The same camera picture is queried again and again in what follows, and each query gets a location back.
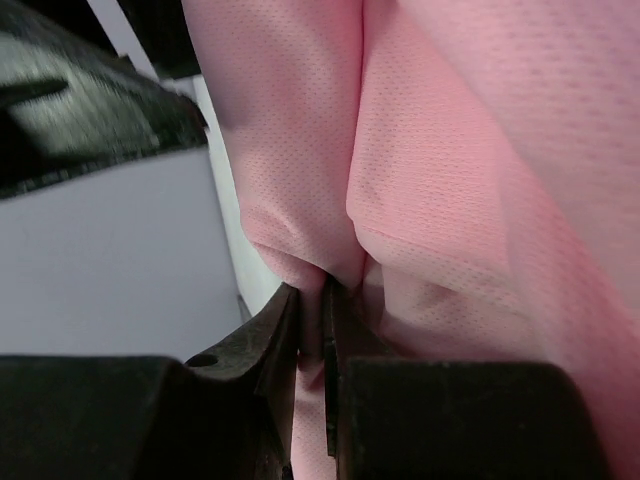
screw hole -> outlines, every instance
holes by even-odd
[[[218,357],[211,353],[199,353],[187,360],[188,367],[210,367],[218,363]]]

pink fabric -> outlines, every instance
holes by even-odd
[[[640,478],[640,3],[184,6],[247,235],[305,295],[296,479],[335,478],[324,272],[407,355],[561,366]]]

pink garment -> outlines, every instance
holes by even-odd
[[[534,359],[640,478],[640,2],[184,0],[243,224],[407,355]],[[304,357],[297,480],[335,478]]]

textured pink fabric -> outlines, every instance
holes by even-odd
[[[184,6],[247,235],[305,295],[296,479],[335,478],[324,272],[407,355],[561,366],[640,478],[640,3]]]

gray wall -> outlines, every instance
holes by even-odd
[[[186,359],[236,296],[204,149],[0,202],[0,353]]]

